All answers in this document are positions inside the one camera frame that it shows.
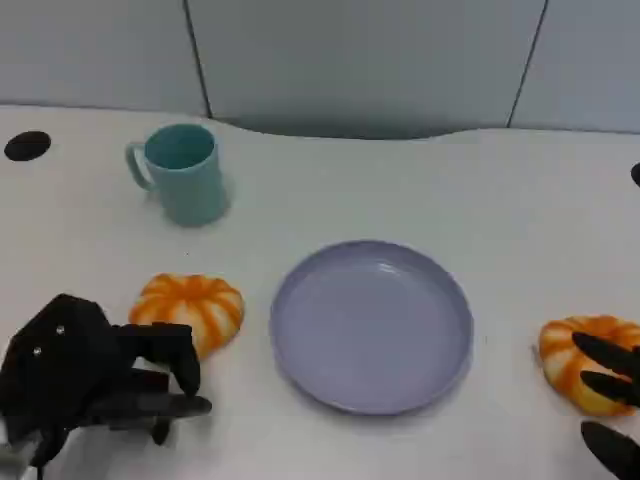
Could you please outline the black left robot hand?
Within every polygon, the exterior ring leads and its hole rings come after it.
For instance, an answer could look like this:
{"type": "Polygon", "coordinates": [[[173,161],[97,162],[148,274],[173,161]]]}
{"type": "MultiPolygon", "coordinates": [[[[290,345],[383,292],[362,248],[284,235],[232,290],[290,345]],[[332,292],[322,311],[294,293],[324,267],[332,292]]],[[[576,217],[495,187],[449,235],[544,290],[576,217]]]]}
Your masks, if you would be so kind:
{"type": "Polygon", "coordinates": [[[190,327],[154,323],[115,332],[120,356],[89,400],[86,426],[145,430],[162,445],[174,421],[211,412],[212,403],[198,394],[201,368],[190,327]]]}

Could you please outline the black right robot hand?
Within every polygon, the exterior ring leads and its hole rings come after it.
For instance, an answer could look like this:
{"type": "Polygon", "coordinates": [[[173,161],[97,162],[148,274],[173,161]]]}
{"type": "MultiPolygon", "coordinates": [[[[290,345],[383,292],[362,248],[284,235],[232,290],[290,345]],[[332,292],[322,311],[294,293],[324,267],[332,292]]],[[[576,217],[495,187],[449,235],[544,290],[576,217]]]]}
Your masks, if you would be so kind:
{"type": "MultiPolygon", "coordinates": [[[[624,406],[639,407],[639,348],[626,350],[607,340],[575,332],[572,341],[591,360],[627,380],[594,371],[580,373],[596,393],[624,406]]],[[[581,436],[590,452],[617,479],[639,478],[639,444],[596,421],[581,423],[581,436]]]]}

